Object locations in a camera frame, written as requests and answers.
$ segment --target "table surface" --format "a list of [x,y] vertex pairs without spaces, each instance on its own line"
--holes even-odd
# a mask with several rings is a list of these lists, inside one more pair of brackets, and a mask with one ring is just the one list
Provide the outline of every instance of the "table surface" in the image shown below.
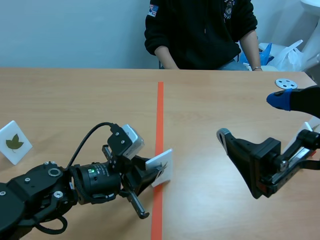
[[[173,148],[174,174],[163,189],[164,240],[319,239],[320,174],[301,170],[277,194],[254,199],[226,156],[216,131],[260,143],[290,141],[310,116],[266,103],[280,91],[277,78],[299,88],[314,85],[302,72],[222,72],[129,69],[0,68],[0,126],[15,120],[33,144],[13,166],[0,156],[7,182],[46,161],[66,166],[97,123],[130,124],[144,138],[143,157],[155,154],[157,86],[164,82],[164,149]],[[110,131],[98,130],[77,164],[105,160],[101,146]],[[153,190],[139,197],[152,211]],[[149,240],[151,217],[140,220],[126,199],[74,206],[65,233],[34,229],[26,240]],[[59,227],[59,222],[47,224]]]

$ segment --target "wrist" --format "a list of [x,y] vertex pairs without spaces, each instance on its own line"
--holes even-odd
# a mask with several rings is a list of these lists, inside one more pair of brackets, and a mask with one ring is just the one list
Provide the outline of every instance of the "wrist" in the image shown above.
[[253,72],[258,72],[258,71],[262,71],[261,66],[255,66],[251,68]]

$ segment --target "leaf picture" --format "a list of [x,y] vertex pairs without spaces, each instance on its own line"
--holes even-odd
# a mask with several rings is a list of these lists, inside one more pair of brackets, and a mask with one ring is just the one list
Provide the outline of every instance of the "leaf picture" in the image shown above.
[[6,140],[5,144],[8,148],[12,150],[12,152],[16,153],[14,149],[19,149],[24,144],[22,141],[19,141],[18,134],[14,135],[12,140]]

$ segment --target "white card with drawing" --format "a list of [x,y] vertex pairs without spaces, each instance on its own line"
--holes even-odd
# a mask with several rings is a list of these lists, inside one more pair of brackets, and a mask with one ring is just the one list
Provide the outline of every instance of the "white card with drawing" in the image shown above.
[[172,160],[172,149],[169,149],[158,156],[148,160],[145,163],[145,168],[148,170],[150,168],[163,166],[164,171],[160,173],[160,175],[155,179],[155,181],[151,184],[152,187],[156,187],[162,183],[168,182],[171,180],[174,174],[174,163]]
[[0,129],[0,152],[16,165],[32,148],[31,143],[15,121]]

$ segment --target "logo on hoodie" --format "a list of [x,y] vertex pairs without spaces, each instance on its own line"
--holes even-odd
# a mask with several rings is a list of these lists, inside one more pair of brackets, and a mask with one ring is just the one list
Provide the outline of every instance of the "logo on hoodie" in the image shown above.
[[224,11],[224,20],[231,19],[232,15],[232,8],[236,4],[235,0],[224,0],[224,3],[226,3],[225,11]]

